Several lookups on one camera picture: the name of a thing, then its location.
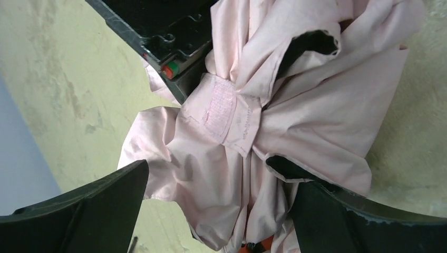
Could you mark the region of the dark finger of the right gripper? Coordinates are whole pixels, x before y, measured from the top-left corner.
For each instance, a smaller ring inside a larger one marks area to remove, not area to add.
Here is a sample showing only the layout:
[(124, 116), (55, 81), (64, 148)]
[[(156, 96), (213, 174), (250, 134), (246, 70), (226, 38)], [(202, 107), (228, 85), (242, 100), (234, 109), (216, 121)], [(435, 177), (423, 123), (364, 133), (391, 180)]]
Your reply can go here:
[(88, 0), (182, 104), (206, 71), (215, 1)]

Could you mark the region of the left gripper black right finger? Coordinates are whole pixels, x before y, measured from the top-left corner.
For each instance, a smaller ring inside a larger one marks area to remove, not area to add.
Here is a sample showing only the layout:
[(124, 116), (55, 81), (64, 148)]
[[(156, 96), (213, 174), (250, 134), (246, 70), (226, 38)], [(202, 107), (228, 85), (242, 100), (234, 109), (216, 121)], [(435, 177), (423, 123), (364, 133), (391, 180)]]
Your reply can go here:
[(302, 252), (446, 252), (446, 219), (386, 206), (279, 155), (267, 164), (298, 179), (289, 211)]

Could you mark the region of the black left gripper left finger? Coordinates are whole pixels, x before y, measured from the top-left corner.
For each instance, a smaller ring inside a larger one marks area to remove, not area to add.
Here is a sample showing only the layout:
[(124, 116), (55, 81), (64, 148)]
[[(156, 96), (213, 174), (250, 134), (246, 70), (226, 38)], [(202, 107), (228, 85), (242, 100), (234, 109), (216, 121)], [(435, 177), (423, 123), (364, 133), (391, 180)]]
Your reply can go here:
[(1, 216), (1, 252), (134, 252), (145, 160)]

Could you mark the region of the pink and black folding umbrella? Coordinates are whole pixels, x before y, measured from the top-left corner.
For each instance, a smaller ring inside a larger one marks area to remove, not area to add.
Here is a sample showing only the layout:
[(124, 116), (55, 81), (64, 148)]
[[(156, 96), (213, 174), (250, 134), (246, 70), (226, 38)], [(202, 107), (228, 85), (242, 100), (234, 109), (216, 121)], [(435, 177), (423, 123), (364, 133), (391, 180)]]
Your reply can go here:
[(288, 212), (303, 169), (361, 195), (366, 162), (424, 19), (422, 1), (218, 1), (206, 73), (179, 108), (137, 114), (118, 168), (145, 160), (147, 199), (195, 239), (299, 252)]

